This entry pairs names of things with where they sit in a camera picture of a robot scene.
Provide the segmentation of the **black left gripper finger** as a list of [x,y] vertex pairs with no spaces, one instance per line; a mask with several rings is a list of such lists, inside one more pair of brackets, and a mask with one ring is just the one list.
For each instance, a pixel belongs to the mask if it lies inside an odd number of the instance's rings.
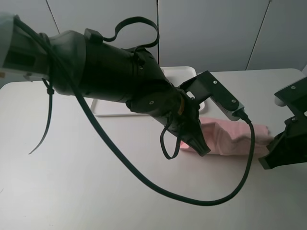
[[184,142],[188,144],[188,146],[193,150],[195,150],[196,153],[201,157],[207,155],[211,151],[211,149],[206,144],[202,134],[185,135]]

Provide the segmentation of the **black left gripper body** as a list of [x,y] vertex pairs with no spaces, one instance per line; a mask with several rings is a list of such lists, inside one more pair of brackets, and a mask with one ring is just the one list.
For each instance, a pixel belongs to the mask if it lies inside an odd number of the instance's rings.
[[163,126],[171,121],[167,130],[183,142],[185,135],[202,134],[198,107],[178,88],[141,92],[126,105],[132,112],[147,114]]

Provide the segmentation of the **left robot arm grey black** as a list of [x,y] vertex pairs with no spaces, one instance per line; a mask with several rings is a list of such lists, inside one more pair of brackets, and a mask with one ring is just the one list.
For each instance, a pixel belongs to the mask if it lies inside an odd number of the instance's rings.
[[124,103],[147,114],[199,155],[209,152],[199,120],[199,103],[184,85],[174,86],[148,51],[154,43],[130,49],[109,44],[99,32],[66,31],[54,37],[36,33],[17,15],[0,15],[0,70],[28,81],[41,80],[49,95]]

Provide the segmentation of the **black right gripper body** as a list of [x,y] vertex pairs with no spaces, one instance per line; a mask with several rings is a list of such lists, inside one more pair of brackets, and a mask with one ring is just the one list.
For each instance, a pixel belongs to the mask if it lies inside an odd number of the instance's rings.
[[269,153],[259,158],[266,170],[307,162],[307,119],[292,117],[285,124],[285,130],[267,145]]

